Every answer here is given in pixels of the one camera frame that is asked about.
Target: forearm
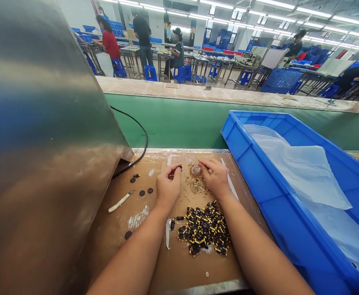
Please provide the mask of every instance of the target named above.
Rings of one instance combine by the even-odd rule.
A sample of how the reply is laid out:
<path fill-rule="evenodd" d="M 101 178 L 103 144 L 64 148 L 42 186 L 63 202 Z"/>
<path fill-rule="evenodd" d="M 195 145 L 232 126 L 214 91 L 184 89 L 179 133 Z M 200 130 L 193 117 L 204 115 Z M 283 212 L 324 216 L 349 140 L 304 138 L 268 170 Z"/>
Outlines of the forearm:
<path fill-rule="evenodd" d="M 313 294 L 289 259 L 231 192 L 219 203 L 241 269 L 257 294 Z"/>
<path fill-rule="evenodd" d="M 112 258 L 88 294 L 146 294 L 168 214 L 154 208 Z"/>

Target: blue plastic stool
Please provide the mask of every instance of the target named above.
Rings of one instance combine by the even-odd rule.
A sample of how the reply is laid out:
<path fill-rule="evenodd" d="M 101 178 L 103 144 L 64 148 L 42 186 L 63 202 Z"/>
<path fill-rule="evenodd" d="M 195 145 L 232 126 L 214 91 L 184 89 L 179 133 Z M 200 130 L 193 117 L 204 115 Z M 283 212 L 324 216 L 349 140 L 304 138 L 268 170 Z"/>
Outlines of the blue plastic stool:
<path fill-rule="evenodd" d="M 173 78 L 177 80 L 178 84 L 182 84 L 182 81 L 185 82 L 185 67 L 174 68 Z"/>
<path fill-rule="evenodd" d="M 185 80 L 192 81 L 192 65 L 185 65 Z"/>
<path fill-rule="evenodd" d="M 217 71 L 216 71 L 218 68 L 219 68 L 219 66 L 217 66 L 217 65 L 212 65 L 212 66 L 211 66 L 211 70 L 209 70 L 208 77 L 211 76 L 211 78 L 212 78 L 212 77 L 215 78 L 216 75 L 218 74 Z"/>
<path fill-rule="evenodd" d="M 302 81 L 297 81 L 296 84 L 290 89 L 289 94 L 294 95 L 301 87 Z"/>
<path fill-rule="evenodd" d="M 119 75 L 122 78 L 126 78 L 126 70 L 125 67 L 123 66 L 122 60 L 121 59 L 112 59 L 111 62 L 116 63 L 117 68 L 114 69 L 114 75 Z"/>
<path fill-rule="evenodd" d="M 249 83 L 250 78 L 252 77 L 253 72 L 244 72 L 243 76 L 241 77 L 240 85 L 244 85 L 245 83 Z"/>
<path fill-rule="evenodd" d="M 333 98 L 340 90 L 341 87 L 338 85 L 331 84 L 330 86 L 324 88 L 323 91 L 318 93 L 318 96 L 325 97 L 325 98 Z"/>
<path fill-rule="evenodd" d="M 155 81 L 158 82 L 158 77 L 156 76 L 156 70 L 154 66 L 145 66 L 145 80 L 146 81 Z"/>

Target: pile of small parts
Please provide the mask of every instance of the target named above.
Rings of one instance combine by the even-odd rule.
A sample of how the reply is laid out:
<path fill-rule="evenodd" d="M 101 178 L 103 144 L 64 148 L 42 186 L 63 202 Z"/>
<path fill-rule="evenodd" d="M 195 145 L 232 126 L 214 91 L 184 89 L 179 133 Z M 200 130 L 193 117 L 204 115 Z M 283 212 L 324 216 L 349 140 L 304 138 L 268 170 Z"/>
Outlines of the pile of small parts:
<path fill-rule="evenodd" d="M 203 209 L 189 208 L 185 218 L 188 223 L 178 229 L 178 238 L 189 242 L 189 253 L 196 256 L 201 248 L 215 246 L 215 251 L 227 256 L 230 235 L 225 217 L 219 212 L 216 200 Z"/>

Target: dark hair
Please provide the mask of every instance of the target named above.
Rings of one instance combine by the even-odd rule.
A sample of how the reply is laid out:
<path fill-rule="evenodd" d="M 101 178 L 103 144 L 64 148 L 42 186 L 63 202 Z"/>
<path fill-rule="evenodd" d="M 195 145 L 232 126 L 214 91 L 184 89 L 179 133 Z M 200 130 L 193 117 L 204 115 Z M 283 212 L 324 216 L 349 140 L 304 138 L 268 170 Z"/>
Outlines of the dark hair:
<path fill-rule="evenodd" d="M 106 31 L 109 31 L 110 33 L 113 32 L 113 29 L 111 28 L 110 24 L 107 22 L 107 20 L 104 19 L 103 16 L 96 16 L 96 21 L 98 23 L 102 23 Z"/>
<path fill-rule="evenodd" d="M 99 6 L 99 7 L 98 7 L 98 10 L 103 11 L 103 15 L 104 15 L 105 17 L 107 17 L 107 15 L 105 14 L 105 11 L 103 10 L 103 7 Z"/>

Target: round black piece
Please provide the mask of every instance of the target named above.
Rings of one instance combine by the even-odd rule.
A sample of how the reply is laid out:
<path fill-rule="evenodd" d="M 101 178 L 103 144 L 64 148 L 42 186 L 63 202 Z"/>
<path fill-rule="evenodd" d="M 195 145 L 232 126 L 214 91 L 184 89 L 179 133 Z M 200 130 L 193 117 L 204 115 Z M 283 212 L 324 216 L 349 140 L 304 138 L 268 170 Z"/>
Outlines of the round black piece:
<path fill-rule="evenodd" d="M 125 233 L 125 240 L 127 240 L 128 238 L 130 238 L 130 236 L 132 235 L 132 232 L 131 231 L 127 231 Z"/>

